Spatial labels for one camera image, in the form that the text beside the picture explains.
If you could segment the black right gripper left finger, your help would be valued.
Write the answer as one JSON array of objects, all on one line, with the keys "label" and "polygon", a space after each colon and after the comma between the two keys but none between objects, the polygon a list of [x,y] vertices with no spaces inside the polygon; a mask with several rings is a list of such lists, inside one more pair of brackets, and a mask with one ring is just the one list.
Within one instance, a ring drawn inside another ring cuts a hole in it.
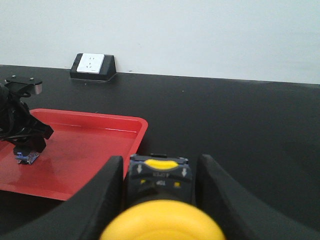
[{"label": "black right gripper left finger", "polygon": [[47,214],[0,238],[2,240],[97,240],[119,214],[123,158],[112,156],[75,195]]}]

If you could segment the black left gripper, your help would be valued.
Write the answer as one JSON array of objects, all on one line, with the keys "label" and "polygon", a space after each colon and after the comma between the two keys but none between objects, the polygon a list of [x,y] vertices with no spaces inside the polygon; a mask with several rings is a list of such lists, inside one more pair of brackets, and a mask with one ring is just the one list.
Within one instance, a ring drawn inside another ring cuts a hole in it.
[{"label": "black left gripper", "polygon": [[28,105],[21,101],[30,96],[31,93],[14,93],[5,84],[0,85],[0,140],[42,152],[54,130],[31,115]]}]

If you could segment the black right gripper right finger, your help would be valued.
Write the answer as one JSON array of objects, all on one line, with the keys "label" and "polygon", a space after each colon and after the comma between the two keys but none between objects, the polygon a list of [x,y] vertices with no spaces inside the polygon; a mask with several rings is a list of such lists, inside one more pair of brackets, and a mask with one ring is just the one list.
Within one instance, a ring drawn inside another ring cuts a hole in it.
[{"label": "black right gripper right finger", "polygon": [[318,240],[320,233],[275,210],[231,177],[210,155],[197,159],[196,205],[228,240]]}]

